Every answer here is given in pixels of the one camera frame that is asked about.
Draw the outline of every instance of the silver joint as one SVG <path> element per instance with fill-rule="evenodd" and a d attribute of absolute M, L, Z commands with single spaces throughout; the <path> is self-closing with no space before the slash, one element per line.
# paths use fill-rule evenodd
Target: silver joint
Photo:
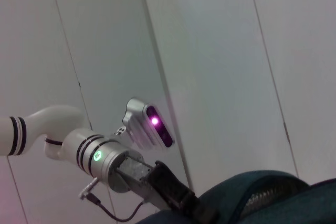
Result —
<path fill-rule="evenodd" d="M 92 189 L 98 184 L 99 179 L 94 178 L 93 181 L 91 181 L 78 195 L 78 197 L 83 200 L 86 198 L 86 196 L 89 194 L 89 192 L 92 191 Z"/>

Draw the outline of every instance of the white wall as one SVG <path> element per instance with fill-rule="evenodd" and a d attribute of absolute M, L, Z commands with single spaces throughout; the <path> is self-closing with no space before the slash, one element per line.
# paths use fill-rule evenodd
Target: white wall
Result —
<path fill-rule="evenodd" d="M 84 111 L 55 0 L 0 0 L 0 6 L 0 114 L 24 116 L 52 104 Z M 91 178 L 46 158 L 43 145 L 39 139 L 27 154 L 9 158 L 27 223 L 111 223 L 78 199 Z M 6 159 L 1 162 L 1 223 L 26 223 Z M 110 208 L 107 189 L 97 194 Z"/>
<path fill-rule="evenodd" d="M 195 191 L 295 173 L 253 0 L 147 0 Z"/>
<path fill-rule="evenodd" d="M 136 96 L 156 104 L 173 130 L 143 1 L 57 2 L 93 129 L 104 134 L 118 129 L 126 103 Z M 164 161 L 187 184 L 177 144 L 167 152 L 142 154 L 153 166 L 158 159 Z M 142 201 L 132 192 L 111 192 L 111 196 L 119 218 L 131 215 Z M 145 205 L 131 222 L 137 222 L 155 210 L 150 204 Z"/>
<path fill-rule="evenodd" d="M 143 0 L 0 0 L 0 5 L 0 114 L 28 115 L 69 104 L 87 109 L 87 127 L 90 121 L 97 132 L 111 134 L 122 124 L 127 101 L 138 96 L 158 105 L 174 134 Z M 143 154 L 151 165 L 165 162 L 187 184 L 178 145 Z M 78 199 L 91 178 L 47 159 L 42 138 L 30 152 L 9 160 L 15 183 L 8 161 L 0 160 L 3 223 L 113 223 Z M 120 218 L 142 201 L 102 185 L 96 194 Z M 145 205 L 130 223 L 155 211 Z"/>
<path fill-rule="evenodd" d="M 298 166 L 309 183 L 336 177 L 335 0 L 256 0 Z"/>

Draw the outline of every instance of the panel seam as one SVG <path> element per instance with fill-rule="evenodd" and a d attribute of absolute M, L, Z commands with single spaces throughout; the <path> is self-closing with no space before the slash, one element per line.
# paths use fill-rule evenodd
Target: panel seam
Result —
<path fill-rule="evenodd" d="M 273 86 L 275 88 L 275 93 L 276 93 L 276 96 L 277 96 L 278 105 L 279 105 L 279 108 L 280 108 L 280 113 L 281 113 L 282 121 L 283 121 L 283 124 L 284 124 L 283 128 L 285 130 L 287 142 L 288 142 L 289 147 L 290 147 L 290 152 L 291 152 L 291 156 L 292 156 L 292 159 L 293 159 L 293 164 L 294 164 L 295 172 L 296 172 L 296 175 L 299 177 L 298 168 L 296 166 L 296 162 L 295 162 L 295 158 L 294 158 L 294 152 L 293 152 L 292 145 L 290 143 L 289 134 L 288 134 L 288 131 L 287 131 L 287 126 L 286 126 L 286 122 L 285 122 L 285 116 L 283 115 L 283 110 L 282 110 L 282 106 L 281 106 L 281 103 L 280 103 L 280 98 L 279 98 L 279 93 L 278 93 L 277 85 L 275 83 L 275 78 L 274 78 L 273 70 L 272 70 L 272 67 L 271 67 L 270 60 L 269 60 L 269 54 L 268 54 L 268 51 L 267 51 L 267 46 L 266 46 L 266 42 L 265 42 L 264 32 L 263 32 L 263 29 L 261 27 L 261 21 L 260 21 L 260 16 L 259 16 L 256 0 L 253 0 L 253 4 L 254 4 L 254 8 L 255 8 L 255 11 L 256 11 L 257 19 L 258 19 L 258 25 L 259 25 L 259 29 L 260 29 L 260 33 L 261 33 L 263 47 L 264 47 L 264 50 L 265 50 L 265 53 L 266 53 L 268 67 L 269 67 L 269 70 L 270 70 L 270 73 L 271 73 Z"/>
<path fill-rule="evenodd" d="M 66 44 L 67 44 L 67 48 L 68 48 L 68 51 L 69 51 L 69 54 L 70 54 L 70 59 L 71 59 L 71 62 L 72 62 L 73 71 L 75 72 L 76 79 L 77 79 L 77 82 L 78 82 L 78 86 L 79 86 L 79 90 L 80 90 L 81 98 L 82 98 L 82 101 L 83 101 L 83 104 L 84 104 L 84 109 L 85 109 L 85 112 L 86 112 L 86 116 L 87 116 L 87 118 L 88 118 L 88 121 L 89 121 L 91 130 L 93 130 L 93 128 L 92 128 L 92 123 L 91 123 L 91 121 L 90 121 L 90 117 L 89 117 L 89 112 L 88 112 L 88 109 L 87 109 L 86 104 L 85 104 L 85 100 L 84 100 L 83 92 L 82 92 L 82 89 L 81 89 L 81 84 L 80 84 L 79 79 L 78 79 L 78 74 L 77 74 L 77 72 L 76 72 L 75 63 L 74 63 L 74 61 L 73 61 L 74 59 L 73 59 L 73 57 L 72 57 L 72 53 L 71 53 L 71 50 L 70 50 L 70 45 L 69 45 L 68 37 L 67 37 L 67 34 L 66 34 L 66 32 L 65 32 L 65 28 L 64 28 L 64 24 L 63 24 L 63 20 L 62 20 L 61 12 L 60 12 L 60 10 L 59 10 L 59 6 L 58 6 L 58 2 L 57 2 L 57 0 L 55 0 L 55 3 L 56 3 L 57 12 L 58 12 L 58 17 L 59 17 L 60 22 L 61 22 L 63 35 L 64 35 L 64 38 L 65 38 L 65 41 L 66 41 Z M 109 198 L 110 198 L 111 207 L 112 207 L 112 209 L 113 209 L 113 211 L 114 211 L 114 206 L 113 206 L 113 202 L 112 202 L 112 198 L 111 198 L 111 195 L 110 195 L 109 190 L 108 190 L 108 195 L 109 195 Z"/>
<path fill-rule="evenodd" d="M 174 132 L 175 132 L 177 145 L 179 146 L 179 153 L 181 155 L 181 160 L 182 160 L 184 172 L 185 172 L 185 175 L 186 175 L 187 183 L 189 185 L 189 188 L 191 190 L 193 190 L 193 183 L 192 183 L 189 168 L 188 168 L 188 165 L 187 165 L 187 162 L 186 162 L 186 157 L 185 157 L 185 154 L 184 154 L 184 148 L 183 148 L 182 140 L 181 140 L 181 134 L 180 134 L 179 127 L 177 125 L 177 118 L 176 118 L 176 114 L 175 114 L 175 111 L 174 111 L 173 101 L 172 101 L 170 91 L 169 91 L 169 88 L 168 88 L 168 82 L 167 82 L 167 79 L 166 79 L 166 76 L 165 76 L 165 73 L 164 73 L 163 63 L 162 63 L 162 60 L 161 60 L 161 57 L 160 57 L 160 50 L 159 50 L 159 47 L 157 45 L 158 42 L 156 41 L 155 31 L 154 31 L 153 24 L 152 24 L 152 21 L 151 21 L 151 16 L 150 16 L 149 8 L 148 8 L 148 3 L 147 3 L 147 0 L 141 0 L 141 1 L 143 3 L 143 9 L 144 9 L 144 12 L 145 12 L 144 14 L 145 14 L 145 19 L 146 19 L 146 24 L 148 26 L 148 32 L 149 32 L 149 36 L 150 36 L 150 39 L 151 39 L 151 44 L 153 46 L 155 61 L 156 61 L 156 64 L 157 64 L 157 68 L 159 70 L 161 83 L 162 83 L 164 94 L 165 94 L 165 97 L 166 97 L 166 100 L 167 100 L 167 106 L 168 106 L 168 109 L 169 109 L 169 114 L 170 114 L 170 117 L 172 119 L 173 129 L 174 129 Z"/>
<path fill-rule="evenodd" d="M 13 181 L 14 181 L 14 185 L 15 185 L 17 196 L 18 196 L 19 201 L 20 201 L 20 205 L 21 205 L 21 208 L 22 208 L 23 215 L 25 217 L 26 223 L 28 224 L 28 219 L 27 219 L 26 211 L 25 211 L 25 209 L 23 207 L 23 204 L 22 204 L 22 200 L 21 200 L 21 197 L 20 197 L 20 194 L 19 194 L 19 190 L 17 188 L 17 184 L 16 184 L 16 181 L 15 181 L 15 178 L 14 178 L 14 174 L 13 174 L 13 170 L 12 170 L 12 166 L 11 166 L 11 163 L 9 162 L 8 156 L 6 156 L 6 159 L 7 159 L 8 165 L 9 165 L 9 170 L 11 171 L 11 175 L 12 175 L 12 178 L 13 178 Z"/>

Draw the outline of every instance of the black stripe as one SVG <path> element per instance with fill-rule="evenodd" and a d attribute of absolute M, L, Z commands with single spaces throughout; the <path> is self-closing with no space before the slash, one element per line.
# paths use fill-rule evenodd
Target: black stripe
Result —
<path fill-rule="evenodd" d="M 19 121 L 19 118 L 15 118 L 16 123 L 17 123 L 17 146 L 16 146 L 16 150 L 14 152 L 13 155 L 17 155 L 15 153 L 17 153 L 20 149 L 21 143 L 22 143 L 22 126 L 21 123 Z"/>
<path fill-rule="evenodd" d="M 78 165 L 79 168 L 81 168 L 81 167 L 79 166 L 79 151 L 80 151 L 80 149 L 82 148 L 82 146 L 84 145 L 84 143 L 85 143 L 87 140 L 89 140 L 90 138 L 94 137 L 94 136 L 102 136 L 102 135 L 100 135 L 100 134 L 96 134 L 96 135 L 92 135 L 92 136 L 87 137 L 86 139 L 83 140 L 83 142 L 80 143 L 80 145 L 79 145 L 79 147 L 78 147 L 78 149 L 77 149 L 77 153 L 76 153 L 76 161 L 77 161 L 77 165 Z"/>
<path fill-rule="evenodd" d="M 100 143 L 92 152 L 91 152 L 91 155 L 90 155 L 90 158 L 89 158 L 89 173 L 90 175 L 93 177 L 92 175 L 92 172 L 91 172 L 91 161 L 92 161 L 92 158 L 94 156 L 94 154 L 96 153 L 96 151 L 99 149 L 99 147 L 101 147 L 102 145 L 106 144 L 106 143 L 110 143 L 110 142 L 115 142 L 115 140 L 112 140 L 112 139 L 109 139 L 109 140 L 106 140 L 102 143 Z"/>
<path fill-rule="evenodd" d="M 13 130 L 14 130 L 14 137 L 13 137 L 13 144 L 12 144 L 12 149 L 10 150 L 9 156 L 13 155 L 17 146 L 17 123 L 14 117 L 10 117 L 12 124 L 13 124 Z"/>
<path fill-rule="evenodd" d="M 27 129 L 26 129 L 26 123 L 25 120 L 23 120 L 23 118 L 19 118 L 21 126 L 22 126 L 22 141 L 21 141 L 21 146 L 19 149 L 19 152 L 17 153 L 17 155 L 20 155 L 23 150 L 25 149 L 26 146 L 26 139 L 27 139 Z"/>
<path fill-rule="evenodd" d="M 55 141 L 55 140 L 51 140 L 51 139 L 48 139 L 48 138 L 44 139 L 44 141 L 48 144 L 55 144 L 55 145 L 62 146 L 62 142 L 60 142 L 60 141 Z"/>
<path fill-rule="evenodd" d="M 80 167 L 81 167 L 81 169 L 82 169 L 83 171 L 85 171 L 85 170 L 84 170 L 84 166 L 83 166 L 83 157 L 84 157 L 84 153 L 85 153 L 86 148 L 87 148 L 93 141 L 95 141 L 95 140 L 97 140 L 97 139 L 101 139 L 101 138 L 104 138 L 104 136 L 96 136 L 96 137 L 92 138 L 90 141 L 88 141 L 88 143 L 84 146 L 84 148 L 83 148 L 83 150 L 82 150 L 82 152 L 81 152 L 81 154 L 80 154 Z"/>

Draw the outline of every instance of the purple light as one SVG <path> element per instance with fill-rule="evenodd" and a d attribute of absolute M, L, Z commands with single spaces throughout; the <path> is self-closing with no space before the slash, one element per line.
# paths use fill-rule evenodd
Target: purple light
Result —
<path fill-rule="evenodd" d="M 157 125 L 159 123 L 159 119 L 157 119 L 157 118 L 152 118 L 151 121 L 152 121 L 153 125 Z"/>

